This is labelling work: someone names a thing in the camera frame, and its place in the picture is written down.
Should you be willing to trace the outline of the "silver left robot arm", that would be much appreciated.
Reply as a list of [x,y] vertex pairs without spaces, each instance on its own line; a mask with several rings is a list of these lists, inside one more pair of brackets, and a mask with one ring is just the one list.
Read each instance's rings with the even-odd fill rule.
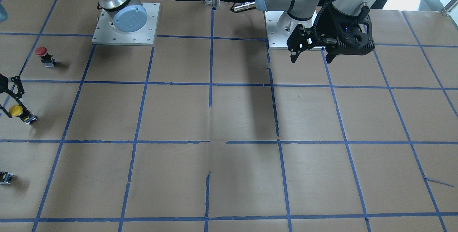
[[294,63],[301,52],[324,47],[326,61],[338,55],[367,55],[375,49],[371,6],[376,0],[254,0],[233,5],[234,13],[281,11],[278,28],[287,37]]

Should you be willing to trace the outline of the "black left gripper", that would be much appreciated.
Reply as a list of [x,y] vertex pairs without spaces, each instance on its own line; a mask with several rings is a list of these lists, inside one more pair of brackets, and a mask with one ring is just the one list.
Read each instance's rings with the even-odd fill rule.
[[363,6],[357,16],[348,16],[330,6],[324,10],[326,61],[338,55],[367,55],[375,49],[370,8]]

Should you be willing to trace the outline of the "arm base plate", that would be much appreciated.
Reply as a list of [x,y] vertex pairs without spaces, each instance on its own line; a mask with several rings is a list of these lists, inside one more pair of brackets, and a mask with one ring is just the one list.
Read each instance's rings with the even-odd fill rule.
[[116,13],[102,10],[92,43],[153,46],[159,10],[159,3],[131,5]]
[[287,39],[297,24],[310,28],[316,18],[314,11],[311,19],[299,21],[291,18],[286,11],[265,11],[265,27],[268,34],[269,48],[287,50]]

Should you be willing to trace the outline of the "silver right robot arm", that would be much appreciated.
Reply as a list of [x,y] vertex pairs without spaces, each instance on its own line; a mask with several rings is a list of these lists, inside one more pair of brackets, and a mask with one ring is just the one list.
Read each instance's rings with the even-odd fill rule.
[[98,0],[92,45],[153,46],[159,5],[140,0]]

